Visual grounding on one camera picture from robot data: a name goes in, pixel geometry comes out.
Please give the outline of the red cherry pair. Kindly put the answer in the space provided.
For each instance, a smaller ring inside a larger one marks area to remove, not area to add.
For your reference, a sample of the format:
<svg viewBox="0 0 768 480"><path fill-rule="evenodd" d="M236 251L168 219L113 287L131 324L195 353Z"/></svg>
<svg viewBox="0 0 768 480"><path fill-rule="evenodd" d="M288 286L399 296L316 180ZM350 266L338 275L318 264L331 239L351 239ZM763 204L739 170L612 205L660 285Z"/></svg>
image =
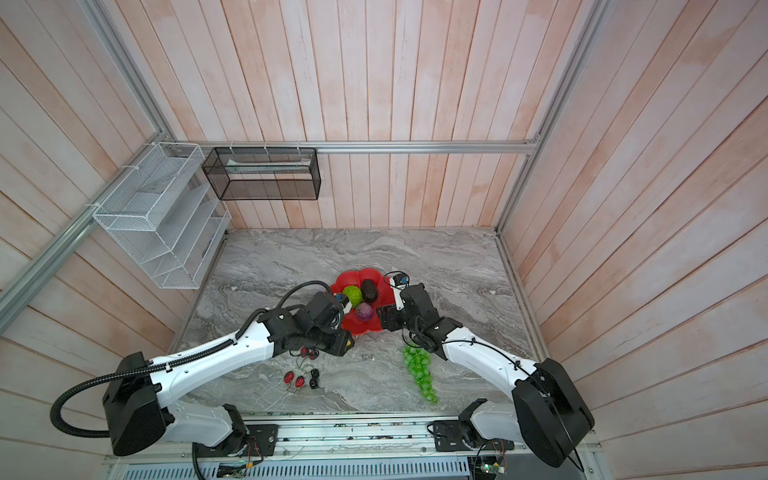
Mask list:
<svg viewBox="0 0 768 480"><path fill-rule="evenodd" d="M295 393L305 386L306 379L303 375L297 375L293 371L288 371L283 377L283 382L288 393Z"/></svg>
<svg viewBox="0 0 768 480"><path fill-rule="evenodd" d="M315 360L319 356L319 351L316 348L303 347L300 350L299 356L302 359Z"/></svg>

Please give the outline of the green grape bunch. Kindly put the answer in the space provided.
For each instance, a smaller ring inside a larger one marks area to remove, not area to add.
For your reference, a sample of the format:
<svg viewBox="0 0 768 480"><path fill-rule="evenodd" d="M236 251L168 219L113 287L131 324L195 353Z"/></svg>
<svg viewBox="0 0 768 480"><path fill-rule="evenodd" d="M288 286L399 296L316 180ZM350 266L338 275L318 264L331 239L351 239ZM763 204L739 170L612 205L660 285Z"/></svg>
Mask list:
<svg viewBox="0 0 768 480"><path fill-rule="evenodd" d="M430 370L430 353L424 349L406 345L403 350L403 360L409 374L425 400L429 403L437 404L439 399L433 386L433 378Z"/></svg>

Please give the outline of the green bumpy custard apple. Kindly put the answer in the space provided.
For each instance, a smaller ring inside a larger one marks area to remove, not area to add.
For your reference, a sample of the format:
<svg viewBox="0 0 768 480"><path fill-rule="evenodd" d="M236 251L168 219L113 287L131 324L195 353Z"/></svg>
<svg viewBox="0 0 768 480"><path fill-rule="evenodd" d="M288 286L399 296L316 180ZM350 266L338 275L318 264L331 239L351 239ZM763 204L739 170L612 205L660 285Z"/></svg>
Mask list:
<svg viewBox="0 0 768 480"><path fill-rule="evenodd" d="M353 308L356 308L358 304L364 302L362 290L355 285L346 286L342 293L346 294L353 304Z"/></svg>

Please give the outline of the purple fig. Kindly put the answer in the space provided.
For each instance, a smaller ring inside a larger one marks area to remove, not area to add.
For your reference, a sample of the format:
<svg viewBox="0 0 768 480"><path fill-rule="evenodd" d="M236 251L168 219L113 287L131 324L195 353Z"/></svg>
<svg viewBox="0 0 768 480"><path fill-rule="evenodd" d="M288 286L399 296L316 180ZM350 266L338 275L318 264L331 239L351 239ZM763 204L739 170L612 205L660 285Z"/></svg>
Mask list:
<svg viewBox="0 0 768 480"><path fill-rule="evenodd" d="M361 322L369 322L373 319L375 310L369 303L362 302L355 308L355 316Z"/></svg>

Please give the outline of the dark avocado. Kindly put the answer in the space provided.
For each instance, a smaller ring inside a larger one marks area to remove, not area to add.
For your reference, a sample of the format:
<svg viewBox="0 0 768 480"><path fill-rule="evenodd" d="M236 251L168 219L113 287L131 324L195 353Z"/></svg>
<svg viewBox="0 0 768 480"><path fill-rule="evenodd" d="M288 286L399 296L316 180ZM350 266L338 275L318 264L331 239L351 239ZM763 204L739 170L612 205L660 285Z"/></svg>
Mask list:
<svg viewBox="0 0 768 480"><path fill-rule="evenodd" d="M362 299L365 303L373 304L378 300L379 292L375 281L372 279L364 279L361 282L360 290Z"/></svg>

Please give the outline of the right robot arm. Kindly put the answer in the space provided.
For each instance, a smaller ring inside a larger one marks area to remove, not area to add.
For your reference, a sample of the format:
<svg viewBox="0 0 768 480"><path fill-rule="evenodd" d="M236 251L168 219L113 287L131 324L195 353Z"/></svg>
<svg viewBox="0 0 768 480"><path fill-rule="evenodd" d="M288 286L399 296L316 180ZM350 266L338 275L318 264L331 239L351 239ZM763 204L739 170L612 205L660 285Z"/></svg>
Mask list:
<svg viewBox="0 0 768 480"><path fill-rule="evenodd" d="M541 461L560 467L583 464L577 446L595 419L565 368L552 358L536 362L481 339L462 323L442 316L423 284L405 274L389 279L395 303L379 309L381 326L408 333L406 344L465 367L504 393L511 404L476 401L459 421L480 439L525 444Z"/></svg>

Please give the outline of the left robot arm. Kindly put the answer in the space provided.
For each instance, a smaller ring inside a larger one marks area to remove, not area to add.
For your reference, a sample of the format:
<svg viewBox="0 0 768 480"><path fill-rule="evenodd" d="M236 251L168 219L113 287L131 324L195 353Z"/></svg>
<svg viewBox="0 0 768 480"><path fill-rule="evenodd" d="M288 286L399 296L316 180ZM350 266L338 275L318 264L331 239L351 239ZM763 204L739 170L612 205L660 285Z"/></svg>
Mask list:
<svg viewBox="0 0 768 480"><path fill-rule="evenodd" d="M112 452L129 456L158 442L194 443L234 455L251 443L232 404L208 408L183 402L196 388L250 364L314 348L341 357L354 340L343 329L352 304L344 294L316 293L305 305L254 312L236 332L181 353L123 359L103 397Z"/></svg>

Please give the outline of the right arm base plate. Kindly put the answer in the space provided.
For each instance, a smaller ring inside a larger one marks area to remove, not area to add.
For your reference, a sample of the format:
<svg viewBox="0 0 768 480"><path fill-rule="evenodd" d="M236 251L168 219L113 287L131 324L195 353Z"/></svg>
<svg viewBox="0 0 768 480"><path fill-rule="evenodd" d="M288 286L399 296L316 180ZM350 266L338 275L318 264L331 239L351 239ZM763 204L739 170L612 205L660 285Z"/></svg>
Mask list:
<svg viewBox="0 0 768 480"><path fill-rule="evenodd" d="M515 449L512 441L498 438L487 440L481 437L468 421L437 420L427 425L427 431L432 435L438 452L479 450L481 447L490 447L499 452Z"/></svg>

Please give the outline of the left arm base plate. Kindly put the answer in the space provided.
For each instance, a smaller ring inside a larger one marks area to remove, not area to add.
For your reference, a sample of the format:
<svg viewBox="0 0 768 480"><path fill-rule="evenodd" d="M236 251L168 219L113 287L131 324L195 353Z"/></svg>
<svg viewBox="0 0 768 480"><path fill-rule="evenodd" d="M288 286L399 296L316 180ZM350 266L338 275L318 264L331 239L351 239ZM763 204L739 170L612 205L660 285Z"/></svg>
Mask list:
<svg viewBox="0 0 768 480"><path fill-rule="evenodd" d="M277 424L246 424L245 429L236 429L215 447L194 444L193 453L198 458L271 457L275 452L278 433Z"/></svg>

